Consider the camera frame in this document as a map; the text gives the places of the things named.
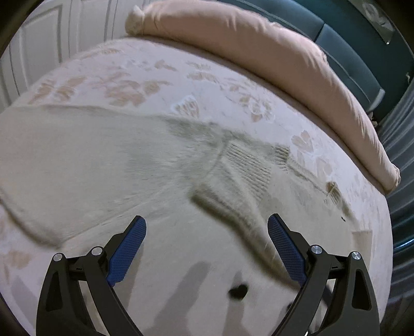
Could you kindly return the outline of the cream fuzzy sweater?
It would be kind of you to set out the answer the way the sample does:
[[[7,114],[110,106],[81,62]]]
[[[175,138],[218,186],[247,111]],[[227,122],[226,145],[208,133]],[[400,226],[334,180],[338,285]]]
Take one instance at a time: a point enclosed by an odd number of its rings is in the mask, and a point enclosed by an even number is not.
[[[138,213],[182,229],[230,224],[280,278],[267,234],[278,213],[332,254],[356,246],[355,221],[287,147],[214,123],[87,107],[11,108],[1,114],[1,201],[49,246],[97,239]]]

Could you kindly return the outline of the pink folded duvet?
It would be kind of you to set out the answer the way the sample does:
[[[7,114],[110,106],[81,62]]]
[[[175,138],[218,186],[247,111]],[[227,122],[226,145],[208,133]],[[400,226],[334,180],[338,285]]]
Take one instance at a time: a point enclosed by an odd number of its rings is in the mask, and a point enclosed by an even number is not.
[[[129,36],[155,36],[201,48],[280,88],[325,122],[391,193],[401,182],[362,105],[310,39],[219,1],[155,1],[125,19]]]

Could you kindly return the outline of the teal upholstered headboard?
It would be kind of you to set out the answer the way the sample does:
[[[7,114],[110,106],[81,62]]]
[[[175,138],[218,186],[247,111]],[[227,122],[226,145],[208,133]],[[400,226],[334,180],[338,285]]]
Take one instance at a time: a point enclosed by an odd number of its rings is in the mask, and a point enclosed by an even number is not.
[[[349,1],[233,1],[317,44],[337,76],[380,122],[413,74],[413,52],[399,32],[386,42]]]

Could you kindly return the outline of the white panelled wardrobe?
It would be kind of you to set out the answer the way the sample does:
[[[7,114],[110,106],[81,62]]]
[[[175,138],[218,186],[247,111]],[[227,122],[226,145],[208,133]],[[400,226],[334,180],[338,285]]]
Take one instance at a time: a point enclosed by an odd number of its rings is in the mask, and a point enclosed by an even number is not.
[[[1,56],[1,110],[44,74],[97,44],[125,36],[125,19],[145,0],[43,1]]]

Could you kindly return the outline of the framed wall picture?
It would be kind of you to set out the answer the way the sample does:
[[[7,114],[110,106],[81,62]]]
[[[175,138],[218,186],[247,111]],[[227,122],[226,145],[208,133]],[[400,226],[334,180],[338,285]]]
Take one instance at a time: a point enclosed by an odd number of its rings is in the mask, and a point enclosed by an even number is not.
[[[395,28],[383,9],[372,0],[354,0],[350,3],[369,21],[382,40],[389,45]]]

